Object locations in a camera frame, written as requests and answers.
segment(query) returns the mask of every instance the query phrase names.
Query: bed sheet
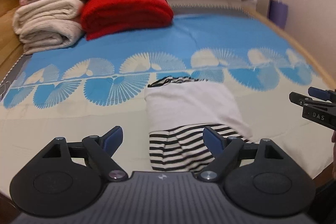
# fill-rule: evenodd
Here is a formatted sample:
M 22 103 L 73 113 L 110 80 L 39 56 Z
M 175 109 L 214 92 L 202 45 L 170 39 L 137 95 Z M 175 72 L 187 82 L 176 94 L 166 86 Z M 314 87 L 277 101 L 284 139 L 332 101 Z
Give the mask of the bed sheet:
M 68 142 L 119 125 L 114 155 L 129 174 L 151 170 L 144 88 L 167 75 L 224 83 L 253 141 L 271 138 L 315 177 L 332 162 L 331 130 L 301 117 L 291 91 L 321 78 L 290 45 L 252 18 L 178 15 L 168 28 L 135 30 L 36 53 L 0 104 L 0 190 L 56 136 Z

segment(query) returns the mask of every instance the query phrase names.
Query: beige blanket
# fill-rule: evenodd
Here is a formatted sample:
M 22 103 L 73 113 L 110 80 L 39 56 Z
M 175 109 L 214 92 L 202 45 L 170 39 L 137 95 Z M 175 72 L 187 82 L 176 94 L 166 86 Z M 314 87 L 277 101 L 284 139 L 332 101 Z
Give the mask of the beige blanket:
M 27 23 L 19 36 L 24 45 L 24 53 L 28 55 L 72 46 L 83 35 L 78 21 L 79 18 L 75 20 L 42 18 Z
M 73 19 L 80 15 L 84 6 L 81 0 L 39 0 L 21 6 L 13 16 L 13 29 L 21 34 L 25 25 L 36 19 Z

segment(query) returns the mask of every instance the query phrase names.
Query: wooden headboard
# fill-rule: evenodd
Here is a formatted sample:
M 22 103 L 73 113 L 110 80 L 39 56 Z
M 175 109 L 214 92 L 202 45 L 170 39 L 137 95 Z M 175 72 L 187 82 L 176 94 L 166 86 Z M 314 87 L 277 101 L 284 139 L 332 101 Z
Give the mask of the wooden headboard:
M 12 28 L 12 17 L 18 6 L 19 0 L 0 0 L 0 82 L 23 54 Z

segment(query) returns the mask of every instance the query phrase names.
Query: blue bed sheet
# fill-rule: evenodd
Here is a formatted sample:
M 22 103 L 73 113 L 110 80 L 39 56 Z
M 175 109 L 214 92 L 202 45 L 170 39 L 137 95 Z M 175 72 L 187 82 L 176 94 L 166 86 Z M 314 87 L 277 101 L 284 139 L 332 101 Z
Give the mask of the blue bed sheet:
M 4 107 L 22 102 L 35 88 L 34 105 L 52 107 L 84 84 L 97 105 L 123 103 L 148 84 L 150 73 L 189 75 L 224 82 L 229 73 L 258 91 L 277 87 L 282 74 L 308 85 L 314 71 L 286 40 L 254 19 L 222 15 L 179 15 L 172 26 L 134 30 L 75 46 L 33 54 L 12 84 Z

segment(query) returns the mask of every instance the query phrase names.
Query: bed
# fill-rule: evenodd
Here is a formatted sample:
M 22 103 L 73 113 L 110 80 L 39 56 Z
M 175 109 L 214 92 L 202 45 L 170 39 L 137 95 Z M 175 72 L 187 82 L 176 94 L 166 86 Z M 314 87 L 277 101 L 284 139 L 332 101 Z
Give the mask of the bed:
M 114 160 L 129 174 L 152 170 L 144 88 L 167 75 L 224 83 L 253 141 L 271 138 L 312 178 L 330 165 L 331 130 L 303 119 L 288 99 L 309 86 L 335 87 L 304 48 L 253 10 L 195 3 L 172 8 L 171 27 L 82 38 L 74 47 L 16 62 L 2 82 L 0 102 L 4 194 L 52 138 L 75 142 L 116 125 L 124 142 Z

